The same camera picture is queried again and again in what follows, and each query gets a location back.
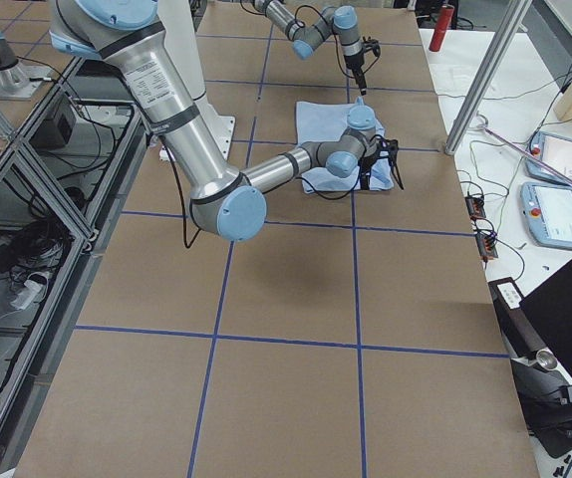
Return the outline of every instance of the white table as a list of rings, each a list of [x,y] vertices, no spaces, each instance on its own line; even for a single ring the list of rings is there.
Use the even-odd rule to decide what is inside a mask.
[[[452,97],[465,95],[493,34],[489,32],[449,31],[445,36],[441,50],[436,53],[428,50],[432,30],[421,30],[421,35],[435,90],[439,94]],[[519,33],[505,54],[485,97],[489,99],[519,96],[548,83],[550,85],[540,91],[524,95],[518,99],[485,100],[481,103],[479,112],[489,119],[489,127],[503,137],[511,141],[526,141],[538,127],[547,108],[558,93],[558,86],[556,82],[553,82],[552,76],[536,52],[534,45],[526,34]],[[439,106],[447,129],[451,128],[462,103],[463,98],[439,96]],[[558,121],[558,118],[554,111],[551,111],[546,122],[554,121]],[[572,137],[572,122],[546,125],[542,130]],[[504,194],[504,189],[479,179],[475,173],[469,149],[470,143],[474,140],[497,143],[485,133],[468,132],[454,157],[457,168],[467,171],[471,175],[471,180],[482,186],[485,194]],[[516,152],[508,147],[492,147],[479,143],[473,145],[473,150],[481,176],[500,184],[507,185],[510,182],[520,160],[520,156]],[[460,174],[460,178],[461,180],[469,180],[464,172]],[[510,192],[505,200],[498,236],[500,240],[517,248],[525,260],[525,271],[517,282],[525,295],[572,259],[572,251],[538,246],[530,236],[521,212],[519,198],[520,185],[529,180],[534,179],[525,173],[525,166],[521,163],[516,170]],[[462,189],[463,192],[466,192],[467,184]],[[470,192],[477,192],[477,189],[471,186]],[[489,195],[486,197],[485,212],[497,227],[502,203],[503,199],[498,196]],[[521,262],[516,254],[502,244],[498,244],[497,252],[499,258],[489,261],[487,265],[485,271],[487,280],[518,276],[521,270]],[[537,440],[532,439],[532,445],[541,477],[551,476],[557,466],[564,465],[562,458],[558,460],[550,458]]]

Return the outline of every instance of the silver arm segment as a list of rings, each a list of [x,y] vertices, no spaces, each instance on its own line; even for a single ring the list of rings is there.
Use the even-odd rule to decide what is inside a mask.
[[[349,127],[338,141],[305,143],[240,171],[222,157],[171,62],[155,2],[150,2],[148,10],[140,3],[140,12],[130,11],[124,18],[101,0],[50,2],[50,32],[56,48],[101,58],[122,72],[150,130],[162,137],[190,181],[190,215],[201,229],[232,241],[249,239],[261,229],[266,216],[262,192],[314,165],[327,165],[345,177],[375,147],[374,112],[361,104],[353,108]]]
[[[254,0],[255,10],[263,14],[293,42],[293,50],[299,58],[309,58],[331,35],[337,35],[342,46],[346,68],[353,74],[362,95],[366,94],[366,76],[362,70],[364,54],[381,55],[379,42],[369,38],[362,42],[355,8],[349,5],[326,7],[311,26],[295,18],[279,0]]]

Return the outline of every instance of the glass panel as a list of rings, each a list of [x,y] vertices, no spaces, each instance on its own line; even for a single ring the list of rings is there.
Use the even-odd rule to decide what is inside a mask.
[[[134,115],[131,105],[56,102],[31,139],[47,167],[88,219]]]
[[[0,418],[72,245],[69,229],[12,165],[0,180]]]

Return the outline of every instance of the table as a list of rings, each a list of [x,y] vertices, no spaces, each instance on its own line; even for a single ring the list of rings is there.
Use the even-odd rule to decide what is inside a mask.
[[[293,182],[253,240],[187,252],[151,151],[15,476],[537,476],[414,16],[358,14],[406,190]],[[334,44],[299,64],[236,4],[198,46],[238,166],[296,142],[296,101],[356,98]]]
[[[439,105],[446,128],[449,128],[462,104],[462,98],[451,98],[465,95],[476,73],[478,65],[492,38],[490,32],[447,32],[440,52],[428,50],[432,31],[420,30],[426,50],[432,79],[439,96]],[[543,87],[539,91],[522,96]],[[525,33],[518,33],[507,50],[485,97],[519,97],[507,100],[485,100],[479,112],[489,118],[490,128],[513,141],[525,141],[538,127],[548,106],[558,93],[558,86],[549,74],[545,64],[536,52]],[[558,118],[552,111],[543,130],[572,137],[572,122],[555,123]],[[478,178],[470,154],[470,143],[481,140],[497,143],[489,136],[479,132],[465,135],[460,148],[454,157],[459,171],[467,171],[471,179],[482,186],[485,193],[501,193],[505,190],[495,184]],[[572,258],[572,251],[551,249],[536,245],[527,231],[522,218],[519,187],[525,181],[533,180],[524,172],[520,157],[506,147],[495,147],[481,143],[472,145],[476,156],[478,172],[481,176],[507,185],[513,177],[510,193],[505,201],[501,217],[500,198],[488,196],[485,210],[488,218],[498,227],[500,223],[501,238],[505,243],[517,248],[525,260],[525,269],[517,284],[524,295],[529,294],[539,284],[551,277],[559,268]],[[465,172],[459,174],[461,180],[469,180]],[[466,192],[467,185],[462,186]],[[471,192],[477,192],[473,186]],[[498,244],[499,258],[488,263],[485,275],[488,281],[516,277],[520,273],[521,263],[516,254],[504,245]],[[572,382],[567,372],[566,378]],[[532,439],[538,468],[541,476],[553,473],[562,460],[551,459],[540,443]]]

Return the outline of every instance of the warning label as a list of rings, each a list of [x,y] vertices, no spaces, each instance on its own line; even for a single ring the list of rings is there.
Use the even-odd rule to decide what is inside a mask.
[[[175,96],[164,71],[156,61],[150,61],[127,72],[125,78],[143,108],[150,108]]]

